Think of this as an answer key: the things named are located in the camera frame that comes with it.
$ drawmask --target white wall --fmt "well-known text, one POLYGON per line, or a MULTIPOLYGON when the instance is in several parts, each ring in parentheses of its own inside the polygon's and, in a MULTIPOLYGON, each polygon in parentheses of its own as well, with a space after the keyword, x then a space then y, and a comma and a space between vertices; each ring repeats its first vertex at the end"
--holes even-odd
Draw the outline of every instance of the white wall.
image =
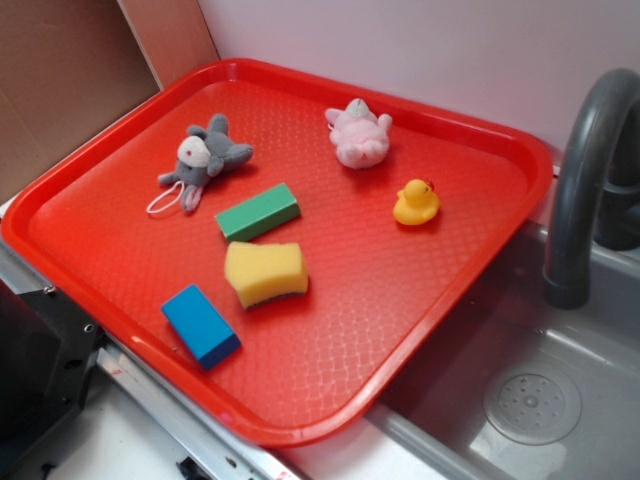
POLYGON ((527 131, 561 157, 605 71, 640 72, 638 0, 200 0, 249 57, 527 131))

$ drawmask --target stuffed toy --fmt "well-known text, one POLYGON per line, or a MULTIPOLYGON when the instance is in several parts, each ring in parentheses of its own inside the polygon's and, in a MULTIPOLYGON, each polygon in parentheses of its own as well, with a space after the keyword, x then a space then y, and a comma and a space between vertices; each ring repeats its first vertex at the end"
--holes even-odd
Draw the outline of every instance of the stuffed toy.
POLYGON ((329 108, 325 117, 340 163, 349 168, 369 168, 384 159, 389 150, 389 115, 383 113, 376 118, 364 100, 356 98, 344 111, 329 108))
POLYGON ((245 164, 253 156, 253 148, 247 144, 234 143, 229 137, 229 122, 221 113, 213 116, 205 130, 199 125, 187 129, 189 135, 178 147, 178 161, 175 171, 158 177, 160 185, 171 185, 170 190, 156 198, 148 213, 166 210, 182 198, 185 212, 193 212, 200 203, 202 191, 209 182, 223 172, 234 170, 245 164), (154 205, 180 187, 180 194, 173 202, 160 209, 154 205))

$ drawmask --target blue block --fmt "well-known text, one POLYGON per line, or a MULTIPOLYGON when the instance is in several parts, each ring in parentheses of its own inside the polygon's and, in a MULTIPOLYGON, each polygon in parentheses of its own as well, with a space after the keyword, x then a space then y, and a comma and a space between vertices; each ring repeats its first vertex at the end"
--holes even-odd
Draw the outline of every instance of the blue block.
POLYGON ((162 313, 206 370, 240 347, 235 332, 195 285, 165 303, 162 313))

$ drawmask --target white string loop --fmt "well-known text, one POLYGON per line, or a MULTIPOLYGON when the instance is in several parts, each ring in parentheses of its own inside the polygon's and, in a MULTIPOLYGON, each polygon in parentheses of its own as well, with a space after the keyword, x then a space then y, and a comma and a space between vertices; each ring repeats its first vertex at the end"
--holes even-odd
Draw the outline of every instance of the white string loop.
POLYGON ((160 212, 164 212, 167 208, 173 206, 174 204, 176 204, 177 202, 180 201, 180 198, 182 198, 182 194, 184 193, 184 182, 182 180, 178 180, 176 183, 173 184, 173 186, 167 190, 166 192, 158 195, 155 200, 153 200, 149 206, 147 207, 147 213, 149 215, 153 215, 155 213, 160 213, 160 212), (180 187, 180 193, 178 194, 178 196, 176 198, 174 198, 173 200, 171 200, 169 203, 167 203, 164 207, 160 207, 160 208, 156 208, 154 210, 153 207, 155 207, 155 205, 162 200, 164 197, 171 195, 173 193, 173 191, 180 187))

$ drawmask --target pink stuffed pig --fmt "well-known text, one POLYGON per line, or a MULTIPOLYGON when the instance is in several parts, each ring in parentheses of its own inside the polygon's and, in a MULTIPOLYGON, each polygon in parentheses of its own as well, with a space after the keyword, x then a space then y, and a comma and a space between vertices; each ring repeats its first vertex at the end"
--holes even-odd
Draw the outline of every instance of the pink stuffed pig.
POLYGON ((325 117, 331 129, 329 139, 344 166, 369 168, 384 159, 389 150, 387 132, 392 122, 389 115, 383 113, 376 118, 364 100, 356 98, 344 111, 329 108, 325 117))

